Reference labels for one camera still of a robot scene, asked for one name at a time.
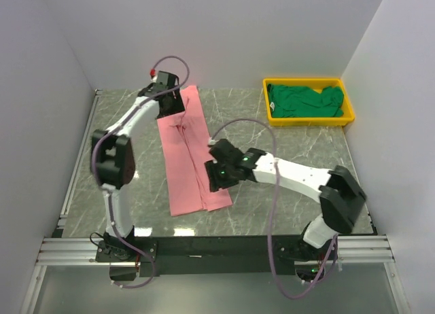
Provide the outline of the pink t shirt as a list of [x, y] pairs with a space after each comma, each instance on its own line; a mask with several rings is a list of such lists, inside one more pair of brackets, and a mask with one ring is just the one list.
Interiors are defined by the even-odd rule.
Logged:
[[232, 205], [227, 190], [211, 192], [205, 163], [209, 131], [196, 86], [181, 91], [185, 111], [157, 120], [172, 216], [215, 211]]

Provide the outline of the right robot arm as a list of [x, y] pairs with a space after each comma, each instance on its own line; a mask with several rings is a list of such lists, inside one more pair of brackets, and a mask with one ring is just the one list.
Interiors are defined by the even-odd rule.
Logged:
[[240, 181], [278, 186], [304, 195], [321, 208], [299, 238], [280, 251], [292, 260], [314, 260], [336, 234], [350, 234], [366, 203], [363, 191], [350, 171], [307, 167], [249, 148], [242, 152], [227, 139], [209, 143], [212, 159], [205, 163], [211, 192], [228, 189]]

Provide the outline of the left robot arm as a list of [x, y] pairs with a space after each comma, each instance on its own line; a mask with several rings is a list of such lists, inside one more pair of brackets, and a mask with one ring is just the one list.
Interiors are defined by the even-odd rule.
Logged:
[[146, 124], [185, 110], [177, 75], [152, 71], [151, 77], [117, 122], [91, 136], [90, 170], [102, 191], [107, 220], [103, 240], [121, 261], [130, 260], [136, 252], [127, 199], [127, 186], [136, 171], [133, 138]]

